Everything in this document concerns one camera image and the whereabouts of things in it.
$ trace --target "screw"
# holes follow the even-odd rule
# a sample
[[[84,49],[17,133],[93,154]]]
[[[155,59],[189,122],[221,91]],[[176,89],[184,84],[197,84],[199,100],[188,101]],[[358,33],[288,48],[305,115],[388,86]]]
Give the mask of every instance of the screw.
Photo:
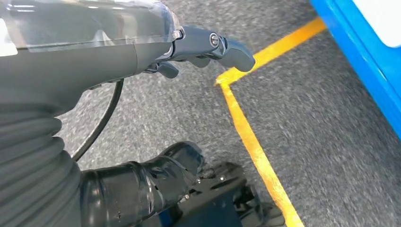
[[[210,44],[212,47],[218,47],[219,39],[216,33],[210,34]]]

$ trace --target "yellow tape line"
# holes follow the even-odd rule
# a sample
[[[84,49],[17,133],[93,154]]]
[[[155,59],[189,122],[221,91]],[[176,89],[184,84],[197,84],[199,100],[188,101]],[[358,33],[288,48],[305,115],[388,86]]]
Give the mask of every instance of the yellow tape line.
[[[222,84],[221,88],[223,89],[223,94],[226,98],[231,116],[233,117],[234,126],[237,129],[245,148],[248,150],[259,175],[262,177],[270,196],[273,198],[278,208],[283,212],[287,227],[304,227],[304,224],[291,204],[279,178],[274,173],[266,154],[235,99],[230,86]]]
[[[288,34],[287,36],[255,54],[253,57],[255,58],[256,63],[251,71],[241,72],[235,68],[231,68],[217,77],[216,84],[226,83],[230,85],[234,83],[241,77],[257,70],[271,60],[300,45],[304,41],[323,31],[325,28],[326,26],[324,25],[323,21],[320,19],[320,17],[317,17],[296,31]]]
[[[297,45],[323,31],[325,28],[326,27],[324,23],[318,17],[307,23],[305,26],[297,29],[293,33],[278,40],[254,55],[256,64],[250,72],[257,70],[259,67],[293,49]],[[227,101],[228,108],[231,116],[233,117],[234,126],[241,137],[245,148],[251,156],[259,175],[262,177],[269,194],[272,196],[276,205],[283,212],[287,227],[304,227],[304,224],[299,218],[294,206],[281,185],[279,178],[271,167],[266,154],[264,153],[258,139],[252,131],[250,124],[244,116],[241,107],[239,106],[233,95],[233,92],[230,89],[230,84],[239,80],[241,77],[249,74],[250,72],[245,73],[240,72],[237,69],[229,69],[216,79],[216,84],[221,85],[224,98]]]

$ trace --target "transparent plastic cover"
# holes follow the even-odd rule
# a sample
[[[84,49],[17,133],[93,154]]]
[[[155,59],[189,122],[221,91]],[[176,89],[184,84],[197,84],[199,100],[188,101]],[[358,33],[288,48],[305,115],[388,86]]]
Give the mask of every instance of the transparent plastic cover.
[[[159,0],[0,0],[0,56],[172,42],[177,17]]]

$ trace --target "robotic hand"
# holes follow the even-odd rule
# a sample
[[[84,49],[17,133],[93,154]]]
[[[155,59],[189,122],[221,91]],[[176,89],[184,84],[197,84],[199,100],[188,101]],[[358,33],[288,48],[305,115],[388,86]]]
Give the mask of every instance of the robotic hand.
[[[210,60],[255,64],[240,43],[180,26],[158,0],[0,0],[0,226],[128,226],[179,201],[203,164],[196,145],[81,172],[53,137],[54,117],[103,83],[174,78],[169,61]]]
[[[243,72],[250,71],[255,64],[255,59],[245,46],[213,31],[184,26],[179,34],[169,51],[157,58],[160,62],[151,64],[145,73],[160,72],[167,78],[175,78],[178,70],[167,61],[189,61],[204,68],[210,60],[217,60],[225,67],[235,67]]]

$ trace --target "blue box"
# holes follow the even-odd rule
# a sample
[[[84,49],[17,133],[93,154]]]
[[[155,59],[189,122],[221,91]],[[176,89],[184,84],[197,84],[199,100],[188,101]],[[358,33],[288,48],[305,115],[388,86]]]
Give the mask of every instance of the blue box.
[[[386,46],[352,0],[311,4],[401,138],[401,48]]]

